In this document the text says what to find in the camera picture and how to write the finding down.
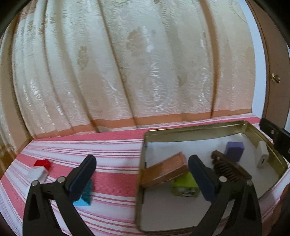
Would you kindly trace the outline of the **brown rectangular case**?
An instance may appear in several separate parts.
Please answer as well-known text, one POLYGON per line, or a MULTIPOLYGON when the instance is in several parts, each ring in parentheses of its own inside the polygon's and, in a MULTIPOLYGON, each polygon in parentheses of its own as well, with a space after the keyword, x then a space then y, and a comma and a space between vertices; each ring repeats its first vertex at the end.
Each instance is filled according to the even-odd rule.
POLYGON ((187 159, 179 152, 142 171, 140 185, 147 189, 188 173, 187 159))

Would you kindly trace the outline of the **green toy building block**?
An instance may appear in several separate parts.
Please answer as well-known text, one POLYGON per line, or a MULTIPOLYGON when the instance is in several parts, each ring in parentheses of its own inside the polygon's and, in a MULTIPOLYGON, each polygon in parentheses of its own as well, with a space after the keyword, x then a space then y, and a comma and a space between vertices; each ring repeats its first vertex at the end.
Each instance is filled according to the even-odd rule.
POLYGON ((192 174, 188 172, 171 181, 171 192, 180 197, 197 197, 200 189, 192 174))

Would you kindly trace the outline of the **cream patterned curtain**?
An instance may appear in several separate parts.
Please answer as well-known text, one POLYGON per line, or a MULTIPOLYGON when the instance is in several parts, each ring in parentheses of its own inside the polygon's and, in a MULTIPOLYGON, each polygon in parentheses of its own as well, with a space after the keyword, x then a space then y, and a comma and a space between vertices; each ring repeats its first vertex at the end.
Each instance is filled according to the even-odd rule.
POLYGON ((251 112, 237 1, 28 1, 1 37, 1 144, 251 112))

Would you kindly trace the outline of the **black hair comb brush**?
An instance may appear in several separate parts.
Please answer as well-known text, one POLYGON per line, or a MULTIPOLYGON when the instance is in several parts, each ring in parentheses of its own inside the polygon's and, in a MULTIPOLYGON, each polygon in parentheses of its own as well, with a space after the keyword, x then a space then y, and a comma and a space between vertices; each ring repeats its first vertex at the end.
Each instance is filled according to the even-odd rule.
POLYGON ((213 151, 211 159, 214 172, 217 176, 224 176, 230 182, 252 180, 252 176, 242 166, 227 159, 220 151, 213 151))

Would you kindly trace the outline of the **brown wooden door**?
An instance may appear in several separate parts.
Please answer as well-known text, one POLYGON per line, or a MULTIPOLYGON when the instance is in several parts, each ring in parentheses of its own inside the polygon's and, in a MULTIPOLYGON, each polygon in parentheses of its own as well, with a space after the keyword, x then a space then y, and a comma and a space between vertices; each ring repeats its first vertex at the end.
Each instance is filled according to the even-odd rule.
POLYGON ((285 127, 289 114, 289 53, 287 43, 267 13, 254 1, 246 1, 262 38, 266 64, 266 95, 262 117, 285 127), (274 73, 281 82, 271 79, 274 73))

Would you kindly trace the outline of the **gold metal tin tray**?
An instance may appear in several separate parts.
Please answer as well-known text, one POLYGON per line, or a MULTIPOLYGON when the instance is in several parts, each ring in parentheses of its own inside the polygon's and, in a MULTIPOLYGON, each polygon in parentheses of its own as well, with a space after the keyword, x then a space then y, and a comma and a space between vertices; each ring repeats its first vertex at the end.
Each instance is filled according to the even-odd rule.
MULTIPOLYGON (((144 134, 139 170, 142 172, 179 152, 185 157, 195 154, 207 167, 212 167, 211 153, 224 151, 227 142, 243 142, 245 149, 239 163, 252 176, 261 215, 266 219, 289 183, 289 164, 267 136, 248 121, 150 130, 144 134), (266 142, 269 152, 263 168, 256 165, 260 141, 266 142)), ((146 235, 189 235, 210 207, 202 194, 173 195, 169 182, 147 190, 137 185, 137 190, 135 225, 146 235)))

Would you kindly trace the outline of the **white red cap bottle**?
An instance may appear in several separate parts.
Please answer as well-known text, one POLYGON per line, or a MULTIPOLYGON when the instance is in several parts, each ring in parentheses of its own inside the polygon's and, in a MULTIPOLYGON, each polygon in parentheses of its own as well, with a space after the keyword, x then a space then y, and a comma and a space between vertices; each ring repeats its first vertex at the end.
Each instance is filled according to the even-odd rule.
POLYGON ((43 184, 51 168, 51 162, 48 159, 37 160, 28 171, 26 178, 29 181, 37 180, 43 184))

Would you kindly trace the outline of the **white USB charger plug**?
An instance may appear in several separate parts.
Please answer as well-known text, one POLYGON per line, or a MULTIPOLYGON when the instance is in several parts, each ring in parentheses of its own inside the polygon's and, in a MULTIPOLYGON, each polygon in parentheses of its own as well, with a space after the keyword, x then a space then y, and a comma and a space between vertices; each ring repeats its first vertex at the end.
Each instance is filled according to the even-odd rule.
POLYGON ((263 168, 269 158, 269 152, 266 142, 260 141, 256 148, 256 165, 258 168, 263 168))

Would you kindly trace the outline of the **cyan toy building block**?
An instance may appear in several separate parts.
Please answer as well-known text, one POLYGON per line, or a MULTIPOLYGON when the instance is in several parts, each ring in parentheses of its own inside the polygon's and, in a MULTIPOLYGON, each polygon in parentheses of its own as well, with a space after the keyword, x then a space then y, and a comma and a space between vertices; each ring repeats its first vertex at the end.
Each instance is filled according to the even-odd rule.
POLYGON ((86 184, 80 198, 73 202, 74 206, 90 206, 91 205, 91 188, 92 180, 89 180, 86 184))

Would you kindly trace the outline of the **red white striped cloth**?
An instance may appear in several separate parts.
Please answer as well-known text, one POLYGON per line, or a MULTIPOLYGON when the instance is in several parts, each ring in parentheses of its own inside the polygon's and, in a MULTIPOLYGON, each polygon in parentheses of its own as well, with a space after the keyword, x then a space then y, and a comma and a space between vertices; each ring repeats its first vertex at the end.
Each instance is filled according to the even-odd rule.
POLYGON ((1 178, 1 215, 22 234, 28 171, 48 159, 47 182, 66 176, 88 155, 97 159, 92 203, 78 212, 95 235, 140 235, 134 225, 136 181, 144 128, 31 141, 1 178))

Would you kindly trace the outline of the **brass door knob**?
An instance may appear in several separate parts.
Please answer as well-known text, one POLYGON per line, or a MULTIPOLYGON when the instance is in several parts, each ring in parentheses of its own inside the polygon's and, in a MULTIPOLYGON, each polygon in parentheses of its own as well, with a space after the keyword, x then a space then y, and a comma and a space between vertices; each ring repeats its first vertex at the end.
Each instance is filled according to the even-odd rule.
POLYGON ((281 82, 280 77, 278 75, 275 75, 274 73, 271 74, 271 79, 273 82, 278 84, 281 82))

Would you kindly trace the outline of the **purple rectangular block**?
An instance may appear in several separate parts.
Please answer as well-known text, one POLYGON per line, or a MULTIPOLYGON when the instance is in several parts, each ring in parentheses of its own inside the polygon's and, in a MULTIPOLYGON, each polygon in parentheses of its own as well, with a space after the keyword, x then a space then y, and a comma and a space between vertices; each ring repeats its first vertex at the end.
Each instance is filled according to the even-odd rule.
POLYGON ((225 156, 233 162, 239 162, 244 152, 243 142, 227 142, 225 156))

